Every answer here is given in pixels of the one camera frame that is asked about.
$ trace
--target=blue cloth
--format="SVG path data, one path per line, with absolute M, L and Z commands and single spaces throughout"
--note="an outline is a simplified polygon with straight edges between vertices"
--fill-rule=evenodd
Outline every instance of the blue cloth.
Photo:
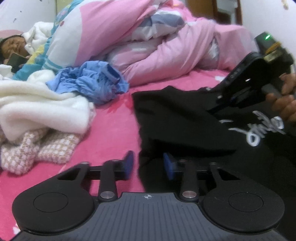
M 46 84 L 58 94 L 78 91 L 98 105 L 126 93 L 129 88 L 121 73 L 103 61 L 87 61 L 81 67 L 61 69 Z

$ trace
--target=hand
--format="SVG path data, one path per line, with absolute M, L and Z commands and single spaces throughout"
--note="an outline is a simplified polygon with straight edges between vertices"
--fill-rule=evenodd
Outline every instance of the hand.
M 283 74 L 280 78 L 284 81 L 281 90 L 283 97 L 277 99 L 270 93 L 266 95 L 266 100 L 272 103 L 272 110 L 279 112 L 284 121 L 296 122 L 296 100 L 293 95 L 289 95 L 296 86 L 296 74 Z
M 26 59 L 31 58 L 31 56 L 32 56 L 32 55 L 28 55 L 28 56 L 26 57 Z M 19 67 L 22 68 L 24 65 L 25 65 L 25 64 L 20 64 Z

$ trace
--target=white wall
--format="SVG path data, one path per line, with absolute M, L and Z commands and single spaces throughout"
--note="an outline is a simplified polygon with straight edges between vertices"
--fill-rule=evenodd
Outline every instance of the white wall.
M 254 37 L 269 32 L 296 58 L 296 3 L 287 0 L 289 10 L 281 0 L 240 0 L 243 25 Z
M 0 5 L 0 30 L 25 32 L 36 22 L 53 22 L 55 15 L 55 0 L 4 0 Z

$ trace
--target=black handheld device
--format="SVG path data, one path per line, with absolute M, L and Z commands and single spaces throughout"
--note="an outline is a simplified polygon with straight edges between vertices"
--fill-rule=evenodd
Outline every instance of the black handheld device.
M 20 65 L 25 64 L 27 61 L 28 61 L 28 59 L 26 59 L 25 57 L 23 57 L 19 54 L 13 53 L 13 54 L 11 54 L 11 56 L 7 62 L 7 65 L 12 66 L 12 70 L 11 70 L 12 73 L 16 73 L 17 71 L 19 71 L 21 69 Z

